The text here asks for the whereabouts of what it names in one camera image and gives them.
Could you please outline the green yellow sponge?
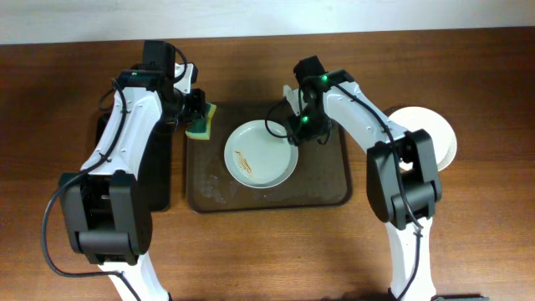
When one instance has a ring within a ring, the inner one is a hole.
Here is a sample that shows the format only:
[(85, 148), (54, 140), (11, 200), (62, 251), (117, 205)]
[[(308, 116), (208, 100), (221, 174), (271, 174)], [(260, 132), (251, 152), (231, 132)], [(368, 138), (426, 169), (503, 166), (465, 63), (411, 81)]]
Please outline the green yellow sponge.
[(211, 121), (216, 113), (217, 106), (206, 103), (206, 113), (204, 117), (193, 120), (185, 130), (188, 139), (192, 140), (209, 140), (211, 137)]

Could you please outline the white plate top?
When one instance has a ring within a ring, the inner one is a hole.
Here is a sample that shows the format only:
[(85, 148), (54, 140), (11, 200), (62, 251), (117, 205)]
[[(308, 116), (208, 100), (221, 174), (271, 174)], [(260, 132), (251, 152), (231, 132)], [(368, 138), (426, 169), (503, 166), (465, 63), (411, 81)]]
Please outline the white plate top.
[(277, 122), (252, 120), (238, 126), (228, 137), (224, 162), (231, 176), (255, 189), (282, 184), (295, 170), (298, 147), (285, 137)]

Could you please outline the white plate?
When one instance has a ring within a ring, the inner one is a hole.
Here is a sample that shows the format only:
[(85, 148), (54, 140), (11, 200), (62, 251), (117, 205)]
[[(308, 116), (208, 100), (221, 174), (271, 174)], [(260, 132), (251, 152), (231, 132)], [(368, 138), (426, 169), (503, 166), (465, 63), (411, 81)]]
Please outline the white plate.
[(389, 118), (407, 130), (425, 130), (431, 136), (438, 171), (443, 171), (454, 161), (457, 152), (455, 131), (448, 121), (435, 111), (409, 106), (394, 111)]
[(277, 122), (252, 120), (238, 126), (228, 137), (224, 162), (231, 176), (255, 189), (282, 184), (295, 170), (298, 147), (285, 137)]

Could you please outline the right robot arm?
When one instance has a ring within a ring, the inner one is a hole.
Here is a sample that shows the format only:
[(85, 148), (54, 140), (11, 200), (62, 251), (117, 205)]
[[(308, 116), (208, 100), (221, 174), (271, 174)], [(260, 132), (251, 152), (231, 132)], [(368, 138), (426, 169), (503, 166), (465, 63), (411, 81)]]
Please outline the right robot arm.
[(324, 145), (333, 124), (344, 128), (366, 154), (367, 198), (387, 229), (390, 298), (435, 300), (429, 240), (442, 189), (430, 134), (396, 124), (347, 71), (328, 72), (316, 56), (300, 60), (293, 74), (298, 87), (284, 89), (293, 110), (284, 123), (288, 142)]

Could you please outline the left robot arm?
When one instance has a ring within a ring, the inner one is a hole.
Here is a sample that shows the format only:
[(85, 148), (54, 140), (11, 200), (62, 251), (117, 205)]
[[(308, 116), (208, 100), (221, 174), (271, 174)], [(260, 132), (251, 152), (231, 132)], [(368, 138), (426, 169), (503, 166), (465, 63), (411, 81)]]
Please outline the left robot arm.
[(74, 252), (109, 277), (124, 300), (168, 300), (150, 260), (152, 213), (171, 201), (172, 136), (211, 133), (215, 106), (195, 87), (196, 66), (175, 46), (147, 40), (140, 63), (113, 79), (113, 103), (99, 119), (96, 147), (76, 173), (60, 177), (53, 201)]

